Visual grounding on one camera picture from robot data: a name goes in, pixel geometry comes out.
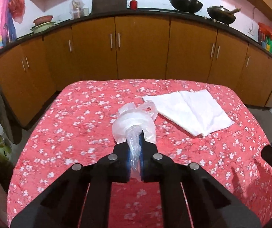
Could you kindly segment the white plastic bag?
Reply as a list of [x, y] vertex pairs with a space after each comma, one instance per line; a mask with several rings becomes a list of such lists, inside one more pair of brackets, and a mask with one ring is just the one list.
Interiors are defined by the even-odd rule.
[[152, 101], [159, 114], [192, 136], [207, 136], [234, 124], [206, 89], [144, 96], [143, 100]]

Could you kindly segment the clear plastic bag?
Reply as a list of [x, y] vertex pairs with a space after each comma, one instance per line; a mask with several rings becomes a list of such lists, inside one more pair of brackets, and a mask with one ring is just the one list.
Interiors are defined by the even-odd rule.
[[145, 141], [156, 143], [157, 116], [158, 111], [152, 101], [146, 101], [138, 107], [130, 102], [118, 109], [116, 120], [112, 125], [112, 135], [116, 143], [126, 142], [129, 146], [131, 177], [138, 181], [141, 180], [140, 135], [143, 133]]

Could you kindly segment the brown lower kitchen cabinets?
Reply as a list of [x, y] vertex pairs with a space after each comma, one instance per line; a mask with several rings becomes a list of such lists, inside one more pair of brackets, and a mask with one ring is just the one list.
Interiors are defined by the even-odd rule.
[[0, 50], [0, 97], [22, 128], [69, 84], [116, 79], [218, 84], [246, 105], [272, 107], [272, 54], [197, 15], [151, 9], [90, 15]]

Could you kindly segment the red floral tablecloth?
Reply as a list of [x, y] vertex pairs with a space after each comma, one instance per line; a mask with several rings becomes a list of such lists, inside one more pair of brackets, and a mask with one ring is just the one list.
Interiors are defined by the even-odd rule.
[[[173, 123], [145, 96], [206, 90], [233, 121], [228, 128], [193, 136]], [[11, 223], [33, 199], [75, 163], [90, 165], [120, 142], [140, 150], [137, 123], [117, 122], [144, 112], [158, 152], [174, 162], [203, 167], [266, 224], [272, 217], [272, 168], [261, 158], [269, 141], [236, 93], [225, 86], [183, 80], [79, 81], [58, 95], [30, 135], [13, 171], [7, 197]]]

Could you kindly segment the orange bag with groceries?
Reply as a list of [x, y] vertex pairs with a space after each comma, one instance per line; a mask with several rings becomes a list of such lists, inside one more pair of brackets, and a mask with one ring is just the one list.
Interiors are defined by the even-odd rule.
[[261, 22], [258, 22], [258, 26], [258, 43], [272, 54], [272, 29]]

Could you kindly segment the black lidded wok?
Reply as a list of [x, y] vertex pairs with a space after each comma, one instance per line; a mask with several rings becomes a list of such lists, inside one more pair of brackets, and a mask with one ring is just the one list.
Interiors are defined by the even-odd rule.
[[223, 6], [211, 6], [207, 8], [208, 15], [218, 22], [230, 25], [236, 20], [235, 13], [241, 11], [241, 8], [235, 8], [234, 10], [228, 10]]

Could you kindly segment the stacked bowls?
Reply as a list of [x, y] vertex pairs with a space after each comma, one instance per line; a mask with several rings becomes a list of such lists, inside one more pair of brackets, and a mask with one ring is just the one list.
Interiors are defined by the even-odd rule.
[[31, 28], [32, 33], [45, 31], [55, 25], [52, 15], [45, 15], [33, 21], [34, 26]]

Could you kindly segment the clear jar in bag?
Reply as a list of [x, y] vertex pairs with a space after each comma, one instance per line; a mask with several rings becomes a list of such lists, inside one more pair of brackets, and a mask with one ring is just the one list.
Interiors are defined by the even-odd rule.
[[70, 3], [70, 14], [72, 19], [79, 19], [84, 16], [84, 3], [82, 0], [72, 0]]

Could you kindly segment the dark cutting board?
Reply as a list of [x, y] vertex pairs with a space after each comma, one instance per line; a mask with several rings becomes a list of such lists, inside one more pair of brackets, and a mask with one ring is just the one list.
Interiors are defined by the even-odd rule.
[[91, 14], [117, 12], [127, 9], [127, 0], [92, 0]]

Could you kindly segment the red bottle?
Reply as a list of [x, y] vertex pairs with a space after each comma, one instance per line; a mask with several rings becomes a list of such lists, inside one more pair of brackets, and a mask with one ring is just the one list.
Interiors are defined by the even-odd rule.
[[131, 0], [130, 1], [130, 9], [131, 10], [137, 10], [137, 8], [138, 8], [138, 2], [137, 2], [137, 0]]

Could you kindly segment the red hanging bag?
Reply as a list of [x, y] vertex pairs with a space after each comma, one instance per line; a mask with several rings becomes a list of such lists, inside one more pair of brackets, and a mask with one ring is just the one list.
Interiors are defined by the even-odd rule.
[[25, 0], [11, 0], [8, 8], [13, 20], [21, 24], [25, 13]]

